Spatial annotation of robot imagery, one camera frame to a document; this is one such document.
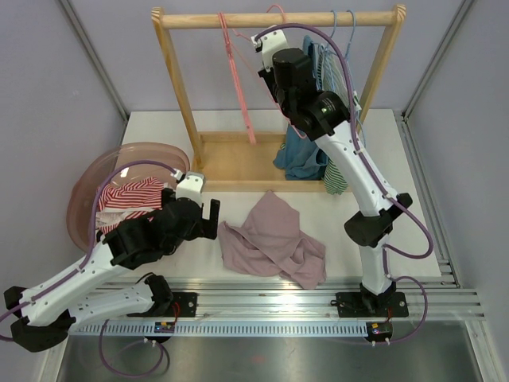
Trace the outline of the red white striped tank top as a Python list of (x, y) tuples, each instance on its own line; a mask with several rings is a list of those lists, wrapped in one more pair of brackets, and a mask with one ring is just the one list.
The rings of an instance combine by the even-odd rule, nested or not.
[(107, 185), (99, 197), (95, 230), (106, 234), (124, 220), (160, 209), (161, 193), (167, 185), (156, 177), (148, 177), (121, 186)]

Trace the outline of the mauve pink tank top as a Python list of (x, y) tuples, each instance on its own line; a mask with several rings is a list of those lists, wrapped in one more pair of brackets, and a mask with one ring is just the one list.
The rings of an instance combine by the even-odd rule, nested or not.
[(326, 247), (300, 228), (300, 213), (269, 191), (237, 227), (218, 226), (223, 265), (240, 274), (279, 276), (313, 290), (326, 280)]

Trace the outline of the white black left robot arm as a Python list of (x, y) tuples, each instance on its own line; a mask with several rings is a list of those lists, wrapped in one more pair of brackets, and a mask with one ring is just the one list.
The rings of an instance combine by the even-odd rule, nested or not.
[(162, 275), (150, 275), (138, 286), (103, 296), (90, 295), (117, 276), (174, 254), (185, 241), (217, 237), (220, 201), (210, 201), (209, 217), (204, 218), (202, 205), (195, 201), (176, 197), (171, 189), (164, 189), (161, 196), (161, 208), (124, 220), (100, 237), (88, 257), (52, 279), (33, 288), (7, 289), (6, 308), (17, 319), (10, 326), (11, 335), (1, 339), (38, 353), (91, 322), (176, 313), (173, 292)]

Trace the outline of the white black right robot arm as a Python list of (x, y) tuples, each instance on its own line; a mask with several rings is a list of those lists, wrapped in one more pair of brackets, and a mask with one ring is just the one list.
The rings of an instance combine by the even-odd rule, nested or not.
[(406, 296), (388, 277), (383, 252), (394, 221), (412, 205), (411, 196), (385, 184), (358, 139), (355, 113), (335, 92), (317, 89), (307, 54), (299, 48), (277, 48), (263, 54), (262, 64), (258, 74), (282, 114), (327, 154), (359, 206), (344, 229), (359, 247), (363, 277), (359, 291), (337, 294), (339, 315), (407, 317)]

